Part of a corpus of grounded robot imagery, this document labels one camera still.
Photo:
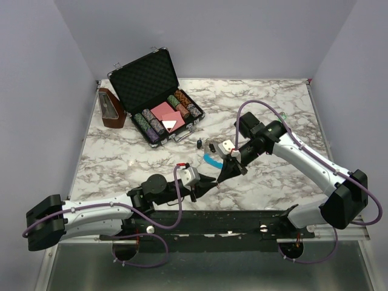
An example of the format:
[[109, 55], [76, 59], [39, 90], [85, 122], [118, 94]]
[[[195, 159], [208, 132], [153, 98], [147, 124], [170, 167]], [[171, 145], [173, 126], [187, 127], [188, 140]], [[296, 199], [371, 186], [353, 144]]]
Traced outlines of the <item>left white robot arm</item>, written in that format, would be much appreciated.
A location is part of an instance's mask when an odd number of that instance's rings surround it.
[[126, 194], [95, 202], [62, 200], [59, 195], [50, 195], [27, 212], [27, 228], [22, 237], [27, 239], [28, 250], [36, 252], [79, 236], [105, 235], [129, 239], [135, 228], [128, 219], [133, 217], [140, 217], [154, 227], [172, 230], [180, 223], [182, 207], [178, 207], [173, 224], [163, 225], [150, 217], [155, 211], [155, 204], [180, 201], [186, 196], [196, 201], [218, 185], [215, 178], [206, 175], [189, 176], [188, 170], [184, 170], [183, 174], [183, 178], [172, 182], [154, 174]]

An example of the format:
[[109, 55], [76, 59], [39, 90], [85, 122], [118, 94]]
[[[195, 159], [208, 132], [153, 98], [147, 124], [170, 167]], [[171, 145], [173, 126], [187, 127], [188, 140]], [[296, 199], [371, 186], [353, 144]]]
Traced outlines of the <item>black key fob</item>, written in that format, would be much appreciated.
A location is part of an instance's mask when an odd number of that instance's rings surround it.
[[202, 148], [202, 140], [201, 139], [198, 139], [197, 142], [196, 142], [196, 148], [197, 149], [201, 149]]

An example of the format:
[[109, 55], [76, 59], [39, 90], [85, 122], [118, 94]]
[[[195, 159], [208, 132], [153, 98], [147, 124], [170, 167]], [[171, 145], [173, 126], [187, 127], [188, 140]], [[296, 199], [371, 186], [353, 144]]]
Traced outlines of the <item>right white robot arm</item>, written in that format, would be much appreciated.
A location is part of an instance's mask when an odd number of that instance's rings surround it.
[[361, 186], [367, 186], [367, 176], [350, 172], [302, 144], [295, 134], [288, 134], [281, 121], [264, 125], [248, 112], [236, 122], [239, 132], [248, 142], [236, 149], [230, 140], [216, 145], [223, 159], [218, 182], [247, 173], [246, 167], [263, 154], [275, 155], [296, 167], [311, 179], [326, 195], [322, 201], [289, 207], [280, 216], [279, 231], [288, 238], [314, 224], [329, 224], [345, 229], [367, 206], [368, 196]]

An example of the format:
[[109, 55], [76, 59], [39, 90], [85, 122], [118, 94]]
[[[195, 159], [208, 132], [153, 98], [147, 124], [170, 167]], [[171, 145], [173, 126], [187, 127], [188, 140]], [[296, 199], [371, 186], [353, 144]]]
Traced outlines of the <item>black poker chip case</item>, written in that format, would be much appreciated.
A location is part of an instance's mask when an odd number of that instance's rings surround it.
[[[150, 147], [159, 147], [169, 140], [180, 142], [191, 135], [194, 126], [205, 117], [203, 109], [180, 87], [178, 77], [167, 48], [158, 48], [107, 75], [119, 101], [131, 121]], [[166, 103], [178, 112], [184, 123], [167, 130], [155, 129], [143, 114]]]

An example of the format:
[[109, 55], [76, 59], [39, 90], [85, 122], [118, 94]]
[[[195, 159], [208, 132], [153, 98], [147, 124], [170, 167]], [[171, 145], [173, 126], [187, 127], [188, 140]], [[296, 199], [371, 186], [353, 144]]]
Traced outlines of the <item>red playing card deck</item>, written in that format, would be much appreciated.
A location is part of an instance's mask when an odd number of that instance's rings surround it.
[[162, 121], [166, 120], [176, 120], [177, 124], [174, 131], [185, 125], [181, 113], [179, 111], [174, 110], [172, 106], [170, 106], [167, 102], [163, 102], [160, 105], [157, 105], [156, 107], [152, 108], [151, 112], [159, 121], [161, 121], [161, 123]]

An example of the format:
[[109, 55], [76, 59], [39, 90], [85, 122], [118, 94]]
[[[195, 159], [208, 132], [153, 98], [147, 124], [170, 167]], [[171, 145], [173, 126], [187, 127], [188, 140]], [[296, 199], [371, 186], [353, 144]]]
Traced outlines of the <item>blue silver carabiner keyring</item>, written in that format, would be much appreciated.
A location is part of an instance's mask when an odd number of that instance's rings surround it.
[[202, 142], [202, 150], [204, 152], [203, 154], [204, 162], [216, 169], [221, 170], [223, 166], [223, 161], [222, 161], [222, 158], [219, 157], [216, 151], [216, 142], [212, 139], [204, 140]]

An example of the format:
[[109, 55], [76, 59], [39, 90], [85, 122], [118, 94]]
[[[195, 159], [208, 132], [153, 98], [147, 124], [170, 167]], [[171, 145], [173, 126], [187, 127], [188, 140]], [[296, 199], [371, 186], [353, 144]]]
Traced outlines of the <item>brown wooden metronome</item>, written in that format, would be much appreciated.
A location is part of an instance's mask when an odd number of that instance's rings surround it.
[[99, 88], [98, 99], [103, 125], [110, 129], [123, 128], [127, 115], [119, 99], [106, 88]]

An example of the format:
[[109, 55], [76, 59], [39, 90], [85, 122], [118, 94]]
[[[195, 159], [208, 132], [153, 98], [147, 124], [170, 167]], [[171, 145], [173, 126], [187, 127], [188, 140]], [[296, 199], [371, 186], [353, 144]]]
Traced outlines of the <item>white dealer button card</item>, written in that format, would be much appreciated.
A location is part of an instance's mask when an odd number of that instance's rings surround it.
[[177, 121], [176, 120], [166, 120], [166, 121], [162, 121], [162, 124], [166, 128], [166, 130], [170, 133], [170, 132], [174, 131], [176, 124], [177, 124]]

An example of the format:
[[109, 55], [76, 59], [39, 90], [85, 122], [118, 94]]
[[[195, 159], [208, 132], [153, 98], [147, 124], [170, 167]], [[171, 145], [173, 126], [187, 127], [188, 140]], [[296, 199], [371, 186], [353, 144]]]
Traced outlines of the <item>black mounting rail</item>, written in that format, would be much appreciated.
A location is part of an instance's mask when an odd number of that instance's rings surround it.
[[154, 228], [170, 252], [275, 252], [277, 241], [314, 238], [307, 229], [287, 228], [280, 210], [185, 210], [172, 230]]

